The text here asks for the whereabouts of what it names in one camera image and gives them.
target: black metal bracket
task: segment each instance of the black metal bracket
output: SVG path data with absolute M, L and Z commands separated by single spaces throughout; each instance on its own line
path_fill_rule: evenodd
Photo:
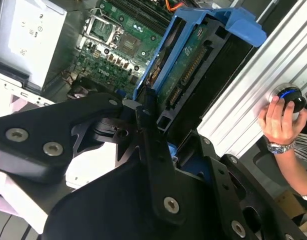
M 307 239 L 243 164 L 233 155 L 219 158 L 209 139 L 192 131 L 177 155 L 180 169 L 212 185 L 223 239 Z
M 117 98 L 101 93 L 0 117 L 0 170 L 40 183 L 61 181 L 73 157 L 83 152 L 78 151 L 88 128 L 119 117 L 122 108 Z M 46 154 L 47 143 L 57 143 L 51 147 L 62 148 L 60 154 Z
M 110 94 L 99 93 L 1 117 L 0 170 L 38 183 L 55 183 L 63 178 L 75 156 L 99 148 L 104 142 L 116 143 L 118 165 L 136 159 L 132 156 L 138 151 L 141 163 L 146 166 L 156 217 L 171 225 L 181 225 L 185 221 L 185 207 L 172 158 L 151 115 L 153 105 L 146 103 L 146 108 L 139 103 L 130 108 Z M 7 137 L 10 129 L 21 129 L 27 137 L 21 141 Z M 53 147 L 61 148 L 61 152 L 48 154 L 44 149 L 46 143 L 57 143 Z M 177 214 L 164 206 L 166 197 L 176 199 L 181 206 Z

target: black plastic part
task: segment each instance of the black plastic part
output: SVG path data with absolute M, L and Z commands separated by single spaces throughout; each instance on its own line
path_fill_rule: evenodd
M 278 93 L 279 98 L 284 99 L 284 109 L 290 101 L 294 102 L 294 113 L 300 112 L 306 105 L 306 99 L 303 97 L 302 92 L 297 87 L 287 87 Z
M 188 209 L 181 226 L 155 217 L 148 172 L 133 158 L 62 199 L 47 219 L 42 240 L 224 240 L 211 187 L 191 174 L 174 174 L 181 186 L 180 210 Z
M 118 99 L 99 93 L 0 117 L 0 170 L 35 182 L 58 182 L 75 156 L 88 147 L 101 146 L 102 143 L 98 146 L 85 144 L 78 152 L 89 126 L 103 118 L 118 117 L 121 110 Z M 8 140 L 6 131 L 11 128 L 26 130 L 28 139 L 23 142 Z M 63 153 L 60 156 L 45 154 L 43 146 L 49 142 L 61 144 Z
M 275 203 L 268 192 L 260 185 L 254 176 L 238 160 L 233 163 L 232 155 L 224 155 L 220 162 L 228 168 L 231 179 L 235 183 L 235 191 L 240 200 L 240 207 L 244 213 L 246 209 L 253 209 L 261 235 L 264 240 L 284 240 L 286 234 L 294 240 L 306 240 L 307 237 L 293 223 L 293 221 Z

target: green circuit board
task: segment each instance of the green circuit board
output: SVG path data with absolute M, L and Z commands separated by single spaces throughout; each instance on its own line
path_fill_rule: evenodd
M 171 108 L 176 106 L 196 68 L 206 56 L 209 50 L 205 43 L 207 29 L 206 25 L 200 25 L 193 32 L 164 81 L 157 95 L 157 104 L 161 111 L 165 109 L 165 106 Z
M 100 2 L 100 6 L 103 15 L 122 26 L 123 34 L 115 39 L 116 48 L 86 38 L 73 73 L 86 76 L 111 91 L 122 90 L 127 98 L 131 98 L 162 36 L 105 0 Z M 90 35 L 106 42 L 113 27 L 112 24 L 96 19 Z
M 104 15 L 121 24 L 124 29 L 118 47 L 113 51 L 139 66 L 138 72 L 143 74 L 153 58 L 162 36 L 105 0 L 100 2 L 100 6 Z M 113 26 L 110 24 L 95 21 L 90 34 L 106 41 L 112 28 Z
M 107 57 L 100 56 L 99 52 L 90 52 L 89 41 L 86 41 L 75 65 L 74 73 L 87 76 L 94 82 L 115 92 L 123 90 L 126 97 L 131 98 L 139 77 L 120 64 L 113 64 Z

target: metal watch band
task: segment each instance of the metal watch band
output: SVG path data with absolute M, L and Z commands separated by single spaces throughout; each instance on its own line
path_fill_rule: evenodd
M 288 144 L 288 145 L 282 145 L 282 144 L 278 144 L 275 142 L 268 142 L 267 149 L 269 152 L 273 154 L 283 154 L 289 151 L 290 149 L 293 149 L 295 145 L 296 145 L 295 141 L 293 141 L 291 144 Z

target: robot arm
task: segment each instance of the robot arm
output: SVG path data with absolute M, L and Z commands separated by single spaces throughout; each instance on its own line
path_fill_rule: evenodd
M 306 239 L 235 157 L 219 158 L 196 131 L 174 167 L 154 94 L 142 102 L 99 93 L 0 118 L 1 195 L 42 239 Z M 104 142 L 117 144 L 116 168 L 72 192 L 71 160 Z

